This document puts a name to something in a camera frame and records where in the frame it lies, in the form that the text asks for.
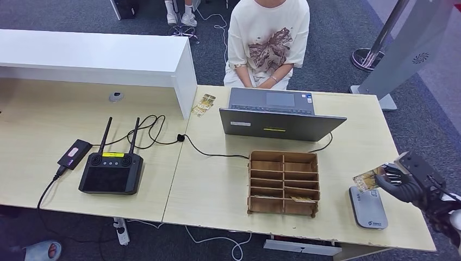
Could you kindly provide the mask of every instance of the robotic hand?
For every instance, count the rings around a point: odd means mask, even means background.
[[[461,255],[461,197],[447,192],[445,180],[417,154],[402,153],[394,163],[383,165],[386,177],[376,175],[376,183],[421,209],[432,228],[447,236]]]

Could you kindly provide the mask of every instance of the controller screen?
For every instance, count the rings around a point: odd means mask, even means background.
[[[100,192],[124,192],[129,168],[91,167],[88,169],[83,189]]]

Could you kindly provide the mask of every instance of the wooden organizer box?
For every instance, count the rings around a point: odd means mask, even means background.
[[[317,154],[253,151],[248,169],[249,214],[301,214],[314,218],[319,211]]]

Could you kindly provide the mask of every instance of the black cable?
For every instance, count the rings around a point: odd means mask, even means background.
[[[455,196],[451,195],[451,193],[449,193],[446,189],[442,188],[442,186],[439,185],[439,183],[434,179],[434,177],[432,177],[431,175],[427,175],[427,177],[428,177],[429,180],[432,182],[432,184],[434,184],[434,186],[435,186],[436,188],[438,188],[440,191],[442,191],[443,193],[445,193],[448,197],[454,199],[456,202],[461,203],[461,200],[459,200],[459,199],[456,198]]]
[[[194,143],[192,142],[192,140],[190,140],[190,137],[187,136],[187,134],[184,134],[184,135],[178,134],[178,141],[184,141],[184,138],[183,138],[183,137],[186,137],[186,138],[189,140],[190,144],[192,145],[192,147],[194,147],[194,149],[195,149],[196,151],[198,151],[199,153],[201,153],[201,154],[203,154],[203,155],[205,155],[205,156],[210,156],[210,157],[228,157],[228,158],[234,157],[234,158],[250,159],[250,158],[247,157],[247,156],[238,155],[238,154],[235,154],[235,155],[207,154],[207,153],[204,153],[204,152],[200,151],[200,150],[194,145]]]
[[[41,220],[41,222],[43,223],[43,226],[45,227],[45,230],[48,231],[48,232],[51,232],[53,234],[56,234],[60,237],[63,237],[65,239],[70,239],[74,242],[77,242],[77,243],[106,243],[106,242],[110,242],[110,241],[114,241],[114,240],[117,240],[117,239],[110,239],[110,240],[105,240],[105,241],[95,241],[95,240],[78,240],[78,239],[75,239],[73,237],[68,237],[66,235],[61,235],[60,233],[58,233],[57,231],[49,228],[47,225],[46,225],[46,222],[45,222],[45,219],[43,219],[43,216],[42,216],[42,209],[40,208],[40,205],[42,204],[42,201],[43,201],[43,198],[45,197],[46,195],[46,192],[48,192],[48,190],[50,189],[50,187],[53,185],[53,183],[55,181],[57,181],[63,174],[64,172],[67,170],[67,168],[65,166],[60,166],[56,172],[56,175],[54,175],[53,179],[51,180],[51,182],[48,184],[48,186],[45,188],[45,190],[43,191],[42,195],[40,196],[40,199],[39,199],[39,202],[37,204],[37,212],[38,212],[38,215],[39,215],[39,218]]]
[[[147,126],[142,127],[142,125],[144,124],[144,122],[145,122],[147,119],[149,119],[150,117],[154,117],[154,118],[155,118],[154,122],[152,122],[151,124],[149,124],[149,125],[147,125]],[[155,126],[155,124],[157,123],[157,121],[158,121],[161,117],[163,117],[163,120],[162,120],[161,125],[160,125],[160,128],[159,128],[159,130],[158,130],[158,132],[157,132],[157,135],[156,135],[155,138],[154,138],[154,137],[152,137],[151,131],[152,131],[153,127]],[[165,123],[165,120],[166,120],[166,116],[165,116],[165,115],[160,115],[160,116],[149,115],[149,116],[145,117],[145,118],[141,121],[141,123],[139,124],[138,130],[149,128],[149,130],[148,130],[148,135],[149,135],[149,138],[152,140],[152,143],[151,143],[150,145],[146,146],[146,147],[135,146],[135,148],[138,148],[138,149],[140,149],[140,150],[145,150],[145,149],[147,149],[147,148],[152,147],[155,143],[158,143],[158,144],[161,144],[161,145],[172,145],[172,144],[177,143],[177,142],[178,142],[177,140],[176,140],[176,141],[173,141],[173,142],[160,142],[160,141],[157,141],[158,136],[160,135],[161,129],[163,128],[163,124]],[[132,141],[130,140],[129,137],[130,137],[130,135],[132,135],[133,133],[134,133],[134,129],[130,130],[130,131],[128,132],[127,135],[121,137],[120,139],[115,140],[115,141],[112,141],[112,142],[109,142],[109,143],[106,143],[105,145],[112,145],[112,144],[115,144],[115,143],[117,143],[117,142],[122,141],[123,139],[127,139],[128,142],[131,144]]]
[[[314,152],[317,152],[317,151],[321,151],[321,150],[325,149],[326,147],[328,147],[328,146],[331,144],[331,142],[333,141],[333,134],[332,134],[331,132],[330,132],[329,134],[330,134],[331,139],[330,139],[330,141],[328,142],[327,145],[325,145],[325,146],[322,147],[322,148],[318,148],[318,149],[316,149],[316,150],[309,151],[309,153],[314,153]]]

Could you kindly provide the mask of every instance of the white desk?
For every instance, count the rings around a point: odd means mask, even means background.
[[[122,91],[124,98],[111,103],[108,98],[115,90]],[[0,204],[35,208],[60,157],[76,139],[99,144],[110,116],[108,142],[133,129],[136,117],[151,114],[166,115],[159,140],[174,141],[187,126],[175,100],[173,88],[0,79]],[[150,143],[147,130],[140,130],[136,144]],[[138,193],[132,196],[78,190],[85,161],[98,150],[93,147],[75,170],[66,171],[56,182],[42,208],[161,221],[181,146],[135,149],[144,158],[144,169]],[[128,150],[126,140],[105,147],[106,152]]]
[[[0,78],[171,87],[185,119],[197,88],[187,37],[0,29]]]
[[[191,116],[186,134],[203,152],[249,155],[253,150],[306,152],[317,143],[225,135],[219,107],[227,107],[230,88],[200,86],[216,96],[202,117]],[[354,220],[348,189],[352,177],[393,161],[397,150],[375,96],[313,93],[318,115],[344,116],[347,121],[333,131],[333,142],[317,153],[319,161],[319,212],[312,219],[300,215],[247,214],[247,160],[205,157],[186,142],[181,149],[164,222],[334,241],[344,244],[334,257],[344,260],[388,248],[434,251],[432,237],[421,212],[384,191],[381,192],[389,227],[363,229]]]

